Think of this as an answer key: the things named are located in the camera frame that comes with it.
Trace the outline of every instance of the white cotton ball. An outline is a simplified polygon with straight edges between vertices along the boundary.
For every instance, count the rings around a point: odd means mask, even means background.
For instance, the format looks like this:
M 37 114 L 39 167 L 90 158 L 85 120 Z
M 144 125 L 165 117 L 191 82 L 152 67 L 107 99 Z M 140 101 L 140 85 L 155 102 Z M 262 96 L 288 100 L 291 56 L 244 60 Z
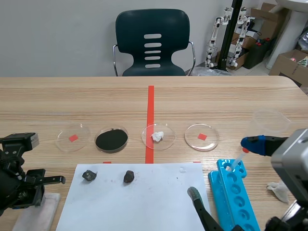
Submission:
M 151 136 L 153 141 L 160 142 L 160 140 L 163 139 L 164 137 L 164 132 L 162 131 L 154 132 Z
M 268 190 L 272 190 L 277 198 L 282 202 L 289 203 L 288 188 L 281 180 L 279 183 L 270 182 L 267 185 Z

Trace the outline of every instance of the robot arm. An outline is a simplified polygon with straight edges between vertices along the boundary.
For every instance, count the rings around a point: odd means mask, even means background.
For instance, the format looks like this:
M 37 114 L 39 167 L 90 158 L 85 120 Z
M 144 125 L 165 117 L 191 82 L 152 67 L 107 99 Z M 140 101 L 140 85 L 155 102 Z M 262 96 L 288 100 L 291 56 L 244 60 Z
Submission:
M 44 177 L 44 169 L 33 169 L 27 173 L 21 166 L 22 155 L 39 144 L 36 133 L 14 133 L 0 138 L 0 216 L 7 208 L 39 206 L 44 196 L 44 185 L 65 183 L 65 177 Z
M 241 146 L 263 156 L 271 156 L 271 164 L 297 201 L 282 218 L 268 220 L 265 231 L 308 231 L 308 128 L 295 131 L 290 137 L 245 137 Z M 221 231 L 221 227 L 205 210 L 195 188 L 188 194 L 207 231 Z M 244 231 L 236 225 L 231 231 Z
M 227 25 L 229 23 L 229 20 L 232 15 L 233 8 L 226 8 L 224 10 L 224 16 L 223 17 L 217 17 L 214 27 L 213 27 L 213 32 L 211 36 L 211 40 L 208 43 L 208 48 L 207 48 L 207 54 L 206 54 L 206 64 L 209 67 L 213 67 L 214 64 L 212 63 L 212 54 L 215 52 L 216 48 L 216 39 L 217 39 L 217 33 L 219 30 L 220 25 Z
M 246 15 L 246 8 L 243 7 L 240 11 L 240 15 L 239 15 L 239 18 L 237 20 L 237 24 L 242 25 L 242 30 L 240 32 L 239 38 L 236 41 L 234 56 L 230 59 L 230 62 L 229 62 L 229 64 L 231 66 L 235 66 L 235 67 L 237 67 L 236 60 L 239 58 L 239 55 L 242 51 L 242 46 L 244 44 L 246 32 L 247 32 L 247 29 L 250 25 L 250 17 L 246 17 L 245 15 Z

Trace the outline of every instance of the metal chair leg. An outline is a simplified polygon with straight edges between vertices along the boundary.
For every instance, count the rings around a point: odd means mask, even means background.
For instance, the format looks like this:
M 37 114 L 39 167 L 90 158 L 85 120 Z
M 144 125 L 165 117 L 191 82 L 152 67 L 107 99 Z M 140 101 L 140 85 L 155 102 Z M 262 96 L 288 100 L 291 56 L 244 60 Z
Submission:
M 117 47 L 117 44 L 114 45 L 114 47 L 113 47 L 113 50 L 114 50 L 114 69 L 115 69 L 115 76 L 118 76 L 117 75 L 117 70 L 116 70 L 116 60 L 115 60 L 116 59 L 116 55 L 115 55 L 116 54 L 116 52 L 115 52 L 116 51 L 116 47 Z
M 191 75 L 191 73 L 192 73 L 192 71 L 193 71 L 193 69 L 194 69 L 194 66 L 196 65 L 196 53 L 194 52 L 194 46 L 193 46 L 193 42 L 190 42 L 189 41 L 189 43 L 192 45 L 192 54 L 193 54 L 193 64 L 192 64 L 192 68 L 191 68 L 191 70 L 189 71 L 189 73 L 188 73 L 188 75 L 190 76 Z

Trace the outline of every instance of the white paper sheet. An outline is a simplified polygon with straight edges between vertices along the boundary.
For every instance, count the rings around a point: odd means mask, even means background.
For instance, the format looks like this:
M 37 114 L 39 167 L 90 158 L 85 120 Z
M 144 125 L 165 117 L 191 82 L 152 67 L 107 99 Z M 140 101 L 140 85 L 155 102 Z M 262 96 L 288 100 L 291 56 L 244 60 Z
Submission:
M 82 178 L 86 170 L 94 181 Z M 128 185 L 127 170 L 135 173 Z M 204 231 L 191 186 L 210 213 L 200 163 L 77 165 L 56 231 Z

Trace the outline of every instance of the dark green chair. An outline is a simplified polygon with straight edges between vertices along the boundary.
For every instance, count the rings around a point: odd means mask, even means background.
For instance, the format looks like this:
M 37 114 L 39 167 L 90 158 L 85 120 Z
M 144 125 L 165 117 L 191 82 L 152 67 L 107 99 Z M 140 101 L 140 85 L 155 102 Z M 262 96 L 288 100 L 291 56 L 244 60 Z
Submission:
M 174 65 L 171 56 L 192 45 L 193 67 L 196 58 L 193 43 L 189 41 L 189 18 L 175 9 L 148 9 L 125 11 L 115 22 L 117 45 L 113 47 L 115 75 L 116 52 L 131 54 L 133 65 L 123 76 L 184 76 L 182 68 Z

